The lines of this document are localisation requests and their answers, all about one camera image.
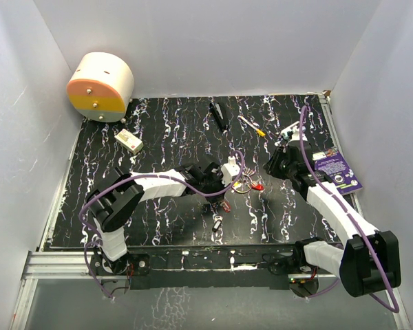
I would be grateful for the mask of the red tag key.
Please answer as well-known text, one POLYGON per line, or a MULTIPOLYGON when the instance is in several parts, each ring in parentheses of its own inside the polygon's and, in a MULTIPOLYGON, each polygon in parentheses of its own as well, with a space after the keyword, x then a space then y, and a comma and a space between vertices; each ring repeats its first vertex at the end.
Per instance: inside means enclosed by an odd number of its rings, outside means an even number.
POLYGON ((231 211, 231 206, 227 200, 221 201, 220 205, 222 206, 223 210, 225 212, 230 212, 231 211))

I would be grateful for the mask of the metal keyring with keys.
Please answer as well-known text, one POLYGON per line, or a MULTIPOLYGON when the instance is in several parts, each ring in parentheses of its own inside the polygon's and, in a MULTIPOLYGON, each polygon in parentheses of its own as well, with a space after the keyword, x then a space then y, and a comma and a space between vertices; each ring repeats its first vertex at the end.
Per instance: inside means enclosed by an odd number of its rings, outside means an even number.
POLYGON ((240 179, 234 183, 232 187, 233 192, 243 195, 243 194, 249 193, 250 191, 254 190, 252 189, 253 184, 263 185, 262 182, 254 180, 255 174, 256 174, 256 171, 254 169, 246 168, 242 176, 240 177, 240 179))

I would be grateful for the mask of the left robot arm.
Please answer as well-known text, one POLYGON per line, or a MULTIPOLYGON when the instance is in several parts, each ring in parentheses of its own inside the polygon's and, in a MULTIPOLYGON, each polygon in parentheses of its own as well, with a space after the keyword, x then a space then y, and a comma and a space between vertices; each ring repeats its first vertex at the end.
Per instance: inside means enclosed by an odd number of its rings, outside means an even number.
POLYGON ((187 164, 154 176, 150 173, 124 173, 117 168, 88 198, 92 200, 115 185, 115 189, 89 206, 102 240, 105 267, 113 274, 122 274, 127 269, 129 259, 124 225, 138 204, 149 199, 194 194, 203 196, 210 204, 221 203, 224 189, 239 172, 240 167, 233 162, 223 165, 211 162, 208 166, 187 164))

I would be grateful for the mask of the red key with silver blade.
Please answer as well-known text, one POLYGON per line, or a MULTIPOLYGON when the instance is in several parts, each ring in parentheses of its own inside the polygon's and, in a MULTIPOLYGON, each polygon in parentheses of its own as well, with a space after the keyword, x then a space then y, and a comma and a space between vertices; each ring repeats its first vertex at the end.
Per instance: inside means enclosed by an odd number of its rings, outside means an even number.
POLYGON ((264 186, 261 184, 253 184, 252 185, 252 189, 257 190, 257 191, 263 191, 264 190, 264 186))

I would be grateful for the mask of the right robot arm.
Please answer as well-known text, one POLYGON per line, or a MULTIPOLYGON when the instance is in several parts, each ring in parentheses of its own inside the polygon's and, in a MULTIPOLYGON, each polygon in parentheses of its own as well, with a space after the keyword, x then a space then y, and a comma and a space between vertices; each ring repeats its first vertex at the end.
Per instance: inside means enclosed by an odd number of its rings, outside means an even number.
POLYGON ((291 182, 295 192, 329 223, 343 246, 338 249, 319 237, 296 241, 294 267, 303 273, 319 267, 334 274, 352 297, 398 287, 401 266, 396 235, 368 223, 333 180, 315 168, 312 156, 307 141, 294 140, 278 146, 264 165, 268 175, 291 182))

